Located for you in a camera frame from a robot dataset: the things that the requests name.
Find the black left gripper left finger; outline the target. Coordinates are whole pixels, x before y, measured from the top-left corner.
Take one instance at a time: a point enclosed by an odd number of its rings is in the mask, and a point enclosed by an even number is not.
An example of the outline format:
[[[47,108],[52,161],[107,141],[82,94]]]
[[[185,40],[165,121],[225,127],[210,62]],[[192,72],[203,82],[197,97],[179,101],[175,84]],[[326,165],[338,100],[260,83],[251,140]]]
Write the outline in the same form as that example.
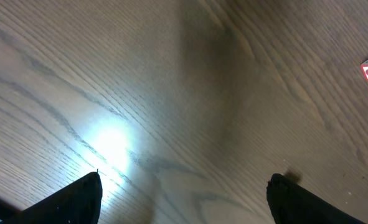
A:
[[[90,172],[4,224],[97,224],[103,189],[97,172]]]

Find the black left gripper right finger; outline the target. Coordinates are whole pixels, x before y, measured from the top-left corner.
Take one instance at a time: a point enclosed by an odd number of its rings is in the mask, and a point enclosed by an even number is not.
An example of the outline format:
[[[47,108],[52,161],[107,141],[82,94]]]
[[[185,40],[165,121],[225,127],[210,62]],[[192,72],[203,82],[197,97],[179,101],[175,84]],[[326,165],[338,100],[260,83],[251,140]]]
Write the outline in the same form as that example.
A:
[[[276,224],[362,224],[278,173],[268,181],[267,202]]]

